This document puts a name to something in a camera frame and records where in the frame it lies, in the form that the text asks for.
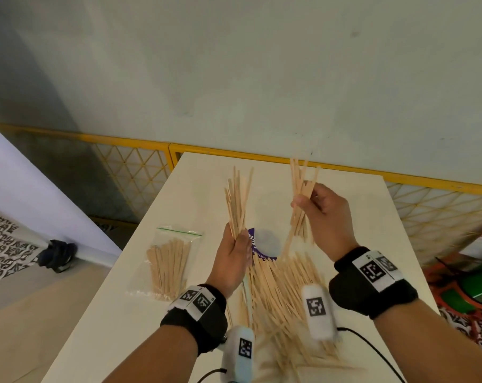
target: plastic zip bag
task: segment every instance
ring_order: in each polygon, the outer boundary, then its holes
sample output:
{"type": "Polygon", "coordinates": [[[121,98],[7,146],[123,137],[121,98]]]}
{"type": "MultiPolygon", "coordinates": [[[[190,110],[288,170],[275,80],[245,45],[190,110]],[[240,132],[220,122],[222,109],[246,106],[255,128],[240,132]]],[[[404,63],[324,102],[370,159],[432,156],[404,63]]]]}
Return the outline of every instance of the plastic zip bag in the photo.
{"type": "Polygon", "coordinates": [[[186,289],[189,268],[201,237],[196,231],[158,227],[145,260],[129,283],[128,295],[174,301],[186,289]]]}

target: bundle of wooden sticks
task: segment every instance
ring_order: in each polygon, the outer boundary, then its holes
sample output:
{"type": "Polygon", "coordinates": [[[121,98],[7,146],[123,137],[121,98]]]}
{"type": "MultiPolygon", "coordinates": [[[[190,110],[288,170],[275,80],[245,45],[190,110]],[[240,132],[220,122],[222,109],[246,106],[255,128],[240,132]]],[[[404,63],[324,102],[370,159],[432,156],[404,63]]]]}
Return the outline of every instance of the bundle of wooden sticks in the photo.
{"type": "MultiPolygon", "coordinates": [[[[305,181],[307,164],[308,161],[305,161],[303,167],[300,168],[298,160],[294,158],[290,159],[290,177],[293,186],[293,196],[302,194],[310,198],[312,195],[315,182],[317,181],[317,175],[319,174],[319,167],[315,167],[314,178],[311,181],[305,181]]],[[[294,236],[300,236],[305,241],[307,241],[309,236],[305,212],[303,212],[299,207],[293,208],[293,214],[290,218],[290,231],[287,240],[285,241],[282,253],[285,254],[289,252],[289,247],[294,236]]]]}
{"type": "Polygon", "coordinates": [[[272,356],[258,365],[261,374],[254,381],[282,378],[289,373],[294,373],[300,381],[298,369],[301,367],[352,368],[339,361],[333,342],[311,342],[303,336],[307,330],[301,288],[312,283],[324,285],[324,279],[306,253],[279,257],[275,261],[254,256],[248,283],[255,352],[264,349],[261,356],[272,356]]]}
{"type": "Polygon", "coordinates": [[[174,238],[168,243],[153,245],[147,250],[151,264],[153,292],[157,299],[173,301],[186,288],[183,279],[191,242],[174,238]]]}
{"type": "Polygon", "coordinates": [[[248,193],[252,184],[253,167],[250,169],[248,183],[244,177],[241,177],[239,171],[234,167],[234,177],[229,179],[229,187],[225,188],[225,199],[227,200],[227,208],[229,209],[230,231],[234,238],[244,230],[244,214],[246,212],[246,202],[248,201],[248,193]]]}

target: left hand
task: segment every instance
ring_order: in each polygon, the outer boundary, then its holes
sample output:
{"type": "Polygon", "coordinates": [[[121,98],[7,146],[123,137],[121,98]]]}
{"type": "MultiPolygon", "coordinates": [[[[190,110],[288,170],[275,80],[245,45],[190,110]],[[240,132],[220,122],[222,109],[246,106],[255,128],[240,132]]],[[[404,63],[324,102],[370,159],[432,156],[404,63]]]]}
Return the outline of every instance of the left hand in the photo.
{"type": "Polygon", "coordinates": [[[243,230],[238,238],[234,239],[227,223],[206,283],[222,292],[225,298],[229,298],[243,282],[246,269],[251,263],[252,241],[248,230],[243,230]]]}

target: patterned fabric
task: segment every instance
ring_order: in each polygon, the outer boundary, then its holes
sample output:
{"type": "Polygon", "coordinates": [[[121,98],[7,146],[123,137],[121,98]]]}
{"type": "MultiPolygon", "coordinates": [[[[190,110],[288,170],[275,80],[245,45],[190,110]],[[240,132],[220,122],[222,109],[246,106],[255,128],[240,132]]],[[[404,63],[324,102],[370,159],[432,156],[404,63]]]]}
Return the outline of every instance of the patterned fabric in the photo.
{"type": "Polygon", "coordinates": [[[10,220],[0,216],[0,279],[34,264],[37,260],[39,247],[11,236],[17,228],[10,220]]]}
{"type": "MultiPolygon", "coordinates": [[[[455,315],[454,313],[449,312],[443,307],[438,306],[438,309],[440,309],[440,314],[445,320],[447,320],[447,322],[450,324],[451,327],[457,329],[462,334],[471,338],[472,328],[471,328],[471,323],[468,319],[455,315]]],[[[477,340],[477,344],[479,344],[479,346],[482,348],[482,320],[478,320],[476,322],[476,325],[480,332],[480,337],[477,340]]]]}

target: white backdrop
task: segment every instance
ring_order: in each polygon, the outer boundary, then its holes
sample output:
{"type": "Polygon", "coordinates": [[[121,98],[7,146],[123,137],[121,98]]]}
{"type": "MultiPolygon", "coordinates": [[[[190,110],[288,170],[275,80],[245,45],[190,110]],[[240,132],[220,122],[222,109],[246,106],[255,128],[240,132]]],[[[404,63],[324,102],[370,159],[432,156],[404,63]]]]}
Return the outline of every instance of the white backdrop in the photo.
{"type": "Polygon", "coordinates": [[[44,239],[78,245],[78,257],[112,266],[121,250],[0,134],[0,212],[44,239]]]}

